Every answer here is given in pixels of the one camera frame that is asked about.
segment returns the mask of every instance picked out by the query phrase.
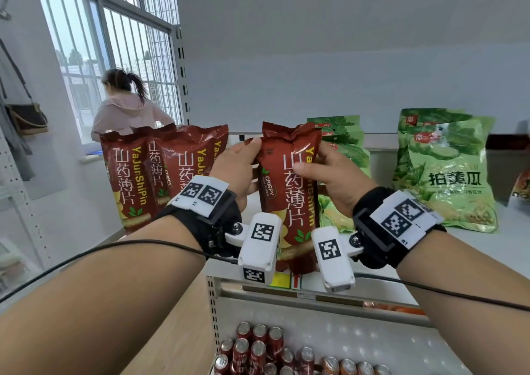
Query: wall hook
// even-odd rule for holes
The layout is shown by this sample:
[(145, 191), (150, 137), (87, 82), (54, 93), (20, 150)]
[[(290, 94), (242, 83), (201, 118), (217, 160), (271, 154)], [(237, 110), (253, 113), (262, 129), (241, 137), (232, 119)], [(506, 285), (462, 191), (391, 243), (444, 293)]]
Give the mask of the wall hook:
[(7, 7), (7, 3), (9, 0), (2, 0), (2, 3), (0, 3), (0, 18), (5, 20), (11, 20), (11, 15), (7, 13), (5, 10)]

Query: woman with ponytail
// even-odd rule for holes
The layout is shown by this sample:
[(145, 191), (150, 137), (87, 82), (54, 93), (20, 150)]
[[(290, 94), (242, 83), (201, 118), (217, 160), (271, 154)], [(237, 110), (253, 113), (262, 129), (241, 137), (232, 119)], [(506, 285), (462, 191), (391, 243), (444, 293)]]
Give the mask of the woman with ponytail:
[[(118, 131), (121, 135), (132, 133), (131, 127), (156, 127), (173, 123), (173, 119), (162, 109), (145, 97), (145, 85), (142, 79), (132, 72), (114, 68), (106, 71), (101, 83), (107, 93), (94, 119), (92, 140), (100, 141), (99, 134)], [(132, 92), (131, 84), (136, 85), (138, 93)]]

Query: person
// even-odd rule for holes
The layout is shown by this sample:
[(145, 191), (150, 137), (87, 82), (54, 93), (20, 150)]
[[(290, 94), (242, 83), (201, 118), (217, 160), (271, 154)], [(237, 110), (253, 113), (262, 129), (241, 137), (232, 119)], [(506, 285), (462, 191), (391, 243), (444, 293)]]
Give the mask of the person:
[[(131, 127), (156, 128), (157, 121), (162, 125), (174, 123), (171, 116), (146, 97), (145, 84), (136, 74), (114, 68), (105, 72), (101, 83), (108, 97), (94, 118), (91, 132), (94, 142), (100, 141), (99, 134), (108, 131), (128, 135), (133, 133)], [(132, 83), (138, 93), (132, 92)]]
[[(256, 138), (216, 160), (211, 176), (229, 184), (242, 211), (256, 190)], [(351, 216), (377, 186), (349, 159), (322, 143), (319, 161), (296, 164), (322, 181), (335, 206)], [(190, 231), (165, 216), (127, 239), (158, 239), (200, 248)], [(205, 259), (162, 245), (105, 249), (59, 273), (0, 317), (3, 375), (119, 374), (149, 340), (199, 274)], [(530, 305), (530, 280), (452, 235), (433, 230), (397, 267), (403, 280)], [(420, 290), (409, 291), (452, 350), (475, 374), (527, 373), (530, 313)]]

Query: hanging bag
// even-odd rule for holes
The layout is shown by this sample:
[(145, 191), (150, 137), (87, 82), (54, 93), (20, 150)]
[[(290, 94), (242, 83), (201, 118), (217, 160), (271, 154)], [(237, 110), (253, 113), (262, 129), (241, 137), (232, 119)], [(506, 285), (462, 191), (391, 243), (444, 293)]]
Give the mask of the hanging bag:
[[(30, 103), (28, 104), (5, 105), (7, 113), (9, 114), (11, 121), (13, 122), (13, 125), (15, 126), (19, 135), (35, 135), (41, 132), (48, 132), (48, 118), (40, 110), (39, 104), (33, 102), (33, 98), (31, 97), (30, 92), (26, 87), (26, 82), (17, 65), (11, 58), (9, 52), (7, 51), (2, 39), (0, 39), (0, 47), (4, 51), (9, 62), (11, 63), (13, 70), (15, 70), (15, 73), (17, 74), (19, 81), (24, 87), (27, 96), (30, 98)], [(2, 79), (0, 79), (0, 88), (2, 89), (4, 99), (7, 99), (7, 94), (5, 92)]]

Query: pink jacket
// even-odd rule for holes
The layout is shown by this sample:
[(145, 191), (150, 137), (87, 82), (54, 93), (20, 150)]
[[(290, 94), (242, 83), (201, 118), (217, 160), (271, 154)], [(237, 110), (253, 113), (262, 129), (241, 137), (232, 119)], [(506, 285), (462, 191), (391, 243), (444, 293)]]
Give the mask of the pink jacket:
[(92, 125), (92, 140), (99, 142), (99, 134), (118, 131), (121, 135), (133, 133), (131, 127), (150, 126), (156, 122), (171, 124), (174, 120), (160, 107), (144, 99), (142, 103), (136, 93), (119, 93), (104, 100)]

